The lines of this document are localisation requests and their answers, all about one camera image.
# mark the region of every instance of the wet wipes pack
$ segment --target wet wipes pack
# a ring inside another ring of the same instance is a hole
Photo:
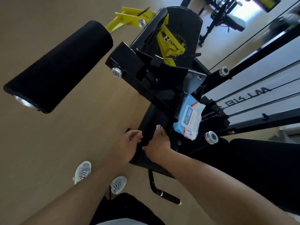
[[[188,95],[182,102],[179,121],[173,124],[174,130],[188,139],[196,139],[204,108],[205,105],[198,102],[193,96]]]

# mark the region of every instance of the wooden floor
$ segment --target wooden floor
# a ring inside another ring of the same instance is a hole
[[[0,0],[0,85],[35,62],[89,20],[104,25],[122,6],[154,11],[182,0]],[[114,45],[140,33],[125,27]],[[96,67],[51,113],[43,114],[0,93],[0,218],[17,225],[73,185],[84,160],[101,161],[116,137],[137,128],[149,102],[104,64]],[[178,181],[155,174],[156,185],[181,198],[176,206],[151,192],[146,169],[128,165],[125,191],[166,224],[212,224]]]

